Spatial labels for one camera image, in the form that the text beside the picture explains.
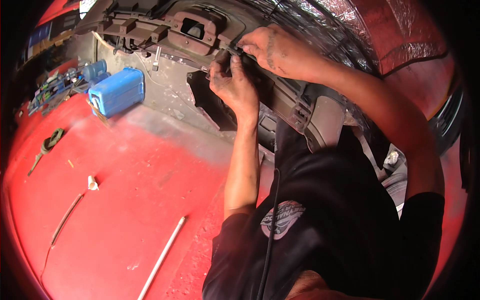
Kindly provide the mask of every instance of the wire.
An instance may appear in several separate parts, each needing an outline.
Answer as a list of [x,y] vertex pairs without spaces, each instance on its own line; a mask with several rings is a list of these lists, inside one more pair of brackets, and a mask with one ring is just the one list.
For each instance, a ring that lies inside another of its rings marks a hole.
[[150,74],[148,73],[148,70],[147,70],[147,67],[145,66],[144,64],[144,61],[142,60],[142,58],[138,55],[137,52],[134,52],[134,54],[136,55],[136,57],[138,57],[138,59],[140,60],[140,62],[142,63],[144,69],[145,69],[145,73],[147,73],[147,76],[148,76],[148,79],[150,79],[153,83],[161,86],[161,87],[164,87],[166,88],[167,90],[171,91],[175,96],[177,96],[178,98],[180,98],[180,100],[188,107],[190,108],[190,110],[194,111],[195,113],[197,114],[200,114],[196,109],[193,109],[190,105],[187,104],[187,102],[185,102],[185,100],[183,100],[182,97],[180,97],[179,94],[177,94],[174,90],[172,90],[171,88],[169,88],[168,86],[165,86],[163,84],[159,84],[158,82],[156,82],[155,80],[152,79],[152,77],[150,76]]
[[276,214],[278,211],[278,188],[280,186],[280,170],[275,168],[274,172],[278,172],[278,180],[276,181],[275,199],[273,201],[273,213],[272,213],[272,227],[270,229],[270,235],[268,237],[267,253],[265,255],[264,271],[262,272],[262,279],[260,280],[260,286],[258,287],[257,300],[264,297],[265,283],[268,275],[268,267],[270,266],[270,256],[272,252],[272,243],[275,235],[276,228]]

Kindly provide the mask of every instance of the hand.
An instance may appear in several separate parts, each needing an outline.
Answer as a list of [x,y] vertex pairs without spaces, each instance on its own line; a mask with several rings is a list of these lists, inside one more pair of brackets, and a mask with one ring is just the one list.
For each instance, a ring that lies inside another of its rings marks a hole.
[[329,61],[276,24],[244,35],[238,45],[255,56],[262,68],[290,79],[312,82],[312,68],[321,68]]
[[238,126],[257,126],[258,94],[243,70],[240,57],[231,57],[230,69],[232,77],[227,77],[222,71],[222,62],[213,60],[210,64],[210,89],[235,112]]

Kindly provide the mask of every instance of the left hand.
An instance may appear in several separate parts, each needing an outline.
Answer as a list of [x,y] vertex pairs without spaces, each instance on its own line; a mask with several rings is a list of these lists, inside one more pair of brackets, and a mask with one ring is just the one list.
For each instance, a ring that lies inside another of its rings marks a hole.
[[221,61],[213,60],[210,64],[210,89],[235,112],[238,126],[256,126],[259,113],[257,90],[245,74],[237,55],[232,55],[230,69],[232,77],[227,77],[222,71]]

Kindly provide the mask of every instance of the finger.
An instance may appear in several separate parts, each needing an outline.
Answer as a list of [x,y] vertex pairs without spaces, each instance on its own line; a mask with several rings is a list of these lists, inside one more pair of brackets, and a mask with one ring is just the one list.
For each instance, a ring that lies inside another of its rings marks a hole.
[[262,50],[258,48],[256,45],[245,45],[243,46],[243,52],[247,54],[251,54],[255,57],[258,58],[258,56],[261,54]]
[[242,36],[238,42],[240,45],[256,45],[259,35],[266,29],[266,27],[258,27],[250,33]]
[[211,78],[218,78],[222,76],[222,65],[213,60],[210,63],[210,77]]
[[245,71],[243,70],[241,59],[238,55],[232,55],[232,59],[230,60],[230,69],[232,70],[233,78],[245,76]]

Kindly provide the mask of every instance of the wiring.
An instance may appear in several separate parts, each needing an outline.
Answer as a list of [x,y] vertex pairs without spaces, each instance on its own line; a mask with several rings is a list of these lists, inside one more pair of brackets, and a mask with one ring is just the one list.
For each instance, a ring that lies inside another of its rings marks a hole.
[[148,79],[150,79],[150,81],[152,81],[153,83],[161,86],[161,87],[164,87],[165,89],[169,90],[170,92],[172,92],[175,96],[177,96],[178,98],[180,98],[180,100],[192,111],[194,111],[195,113],[197,114],[200,114],[196,109],[193,109],[190,105],[187,104],[187,102],[185,102],[185,100],[183,100],[182,97],[180,97],[179,94],[177,94],[174,90],[172,90],[171,88],[169,88],[168,86],[165,86],[163,84],[159,84],[158,82],[156,82],[155,80],[152,79],[152,77],[150,76],[150,74],[148,73],[148,70],[147,70],[147,67],[145,66],[145,63],[144,61],[142,60],[142,58],[138,55],[137,52],[134,52],[134,54],[136,55],[136,57],[138,57],[138,59],[140,60],[140,62],[142,63],[144,69],[145,69],[145,73],[147,74],[148,76]]

